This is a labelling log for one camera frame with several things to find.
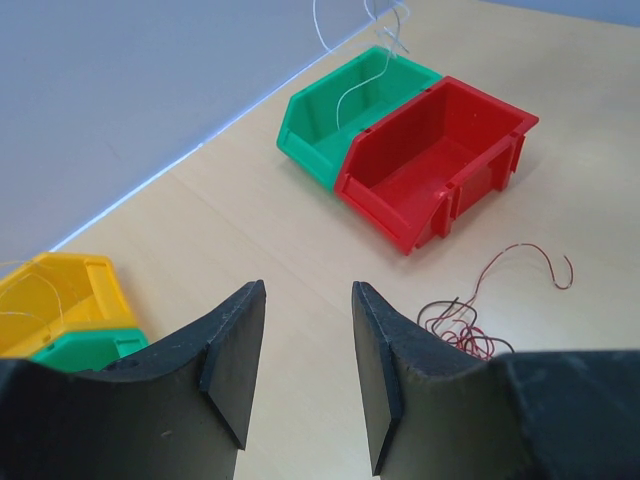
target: stacked bins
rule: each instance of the stacked bins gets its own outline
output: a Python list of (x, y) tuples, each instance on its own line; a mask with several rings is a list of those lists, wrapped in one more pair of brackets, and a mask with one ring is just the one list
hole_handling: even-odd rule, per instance
[(537, 122), (375, 47), (291, 98), (278, 147), (408, 255), (506, 188)]
[(148, 345), (106, 257), (44, 253), (0, 281), (0, 357), (101, 369)]

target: yellow storage bin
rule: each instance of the yellow storage bin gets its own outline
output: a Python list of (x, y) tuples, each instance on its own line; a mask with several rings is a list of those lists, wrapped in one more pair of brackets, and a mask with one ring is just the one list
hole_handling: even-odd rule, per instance
[(106, 257), (43, 253), (0, 281), (0, 357), (29, 357), (70, 332), (137, 327)]

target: gray wall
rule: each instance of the gray wall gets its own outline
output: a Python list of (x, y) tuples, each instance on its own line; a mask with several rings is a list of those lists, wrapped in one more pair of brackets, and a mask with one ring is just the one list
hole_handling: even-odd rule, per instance
[[(359, 0), (318, 14), (330, 44), (368, 21)], [(0, 262), (52, 248), (322, 54), (311, 0), (0, 2)]]

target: white wire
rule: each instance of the white wire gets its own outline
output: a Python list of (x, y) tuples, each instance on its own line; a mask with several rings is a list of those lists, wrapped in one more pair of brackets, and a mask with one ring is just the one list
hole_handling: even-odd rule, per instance
[(320, 43), (322, 43), (322, 46), (327, 51), (327, 53), (334, 53), (333, 49), (327, 46), (326, 42), (324, 41), (324, 38), (322, 37), (322, 33), (320, 32), (320, 26), (318, 25), (318, 14), (316, 12), (316, 2), (317, 0), (313, 0), (313, 23), (316, 26), (316, 33), (318, 34)]
[[(400, 28), (409, 19), (409, 17), (411, 16), (411, 10), (402, 1), (393, 0), (393, 3), (394, 3), (394, 6), (391, 7), (391, 9), (393, 10), (393, 13), (396, 16), (396, 22), (397, 22), (397, 27), (396, 27), (395, 33), (392, 30), (390, 30), (388, 27), (386, 27), (386, 26), (383, 26), (382, 29), (376, 29), (375, 30), (376, 35), (380, 39), (380, 42), (384, 45), (384, 47), (388, 51), (387, 60), (386, 60), (385, 65), (384, 65), (384, 69), (382, 70), (382, 72), (378, 73), (377, 75), (375, 75), (375, 76), (373, 76), (373, 77), (371, 77), (371, 78), (359, 83), (358, 85), (355, 85), (355, 86), (349, 88), (346, 92), (344, 92), (342, 94), (342, 96), (338, 100), (338, 104), (336, 105), (336, 126), (337, 126), (338, 130), (340, 130), (340, 106), (342, 105), (342, 102), (345, 99), (345, 97), (349, 93), (353, 92), (354, 90), (357, 90), (358, 88), (361, 88), (361, 87), (365, 86), (366, 84), (368, 84), (370, 82), (373, 82), (374, 80), (377, 80), (378, 78), (382, 77), (385, 73), (387, 73), (387, 70), (389, 68), (390, 58), (391, 57), (395, 58), (397, 56), (397, 53), (395, 52), (395, 47), (400, 47), (405, 52), (409, 53), (407, 48), (400, 41)], [(373, 20), (374, 22), (377, 22), (378, 21), (378, 13), (377, 13), (376, 8), (375, 8), (375, 3), (374, 3), (373, 13), (369, 9), (368, 0), (363, 0), (363, 5), (364, 5), (365, 11), (367, 12), (367, 15), (369, 15), (369, 18), (371, 18), (371, 20)], [(395, 6), (402, 7), (405, 10), (406, 15), (403, 18), (400, 18), (400, 15), (398, 14), (398, 11), (396, 10)], [(327, 53), (335, 55), (336, 54), (335, 48), (330, 48), (327, 45), (327, 42), (325, 42), (324, 37), (322, 36), (322, 32), (320, 31), (320, 25), (318, 24), (318, 14), (317, 14), (317, 0), (313, 0), (312, 1), (312, 7), (313, 7), (313, 24), (315, 25), (316, 34), (318, 35), (318, 39), (320, 40), (320, 43), (322, 44), (324, 49), (327, 51)], [(391, 40), (392, 40), (391, 45), (389, 45), (387, 43), (387, 40), (385, 38), (383, 38), (383, 36), (388, 36), (388, 37), (391, 38)]]
[(336, 126), (338, 127), (338, 131), (340, 130), (340, 106), (342, 105), (342, 101), (345, 99), (345, 97), (348, 94), (350, 94), (351, 92), (353, 92), (354, 90), (357, 90), (358, 88), (361, 88), (361, 87), (365, 86), (366, 84), (371, 83), (374, 80), (377, 80), (378, 78), (382, 77), (385, 73), (387, 73), (387, 70), (389, 68), (389, 61), (390, 61), (392, 56), (395, 57), (395, 55), (396, 55), (393, 47), (394, 47), (394, 45), (398, 44), (398, 41), (399, 41), (398, 37), (400, 35), (400, 25), (401, 25), (401, 23), (400, 23), (400, 15), (398, 15), (398, 11), (395, 9), (395, 7), (393, 7), (392, 10), (393, 10), (393, 13), (396, 16), (396, 20), (398, 21), (398, 27), (397, 27), (397, 30), (396, 30), (396, 34), (393, 36), (393, 38), (394, 38), (393, 45), (389, 46), (389, 45), (386, 44), (386, 42), (384, 42), (385, 46), (387, 47), (387, 50), (388, 50), (388, 52), (387, 52), (387, 60), (386, 60), (386, 62), (384, 64), (384, 68), (382, 69), (382, 71), (379, 74), (377, 74), (377, 75), (365, 80), (364, 82), (360, 82), (359, 84), (354, 85), (353, 87), (351, 87), (349, 90), (347, 90), (346, 92), (344, 92), (342, 94), (342, 96), (338, 100), (338, 105), (336, 106)]

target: wooden table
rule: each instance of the wooden table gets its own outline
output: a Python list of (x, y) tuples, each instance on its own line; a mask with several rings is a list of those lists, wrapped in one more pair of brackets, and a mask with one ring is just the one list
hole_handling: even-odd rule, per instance
[[(105, 254), (152, 340), (247, 281), (266, 282), (267, 320), (248, 448), (236, 478), (370, 477), (351, 324), (351, 283), (372, 283), (415, 318), (480, 292), (480, 325), (517, 349), (638, 347), (640, 30), (476, 0), (410, 3), (410, 58), (541, 118), (507, 191), (491, 194), (410, 257), (275, 146), (289, 97), (335, 69), (301, 73), (65, 250)], [(354, 43), (374, 41), (371, 31)]]

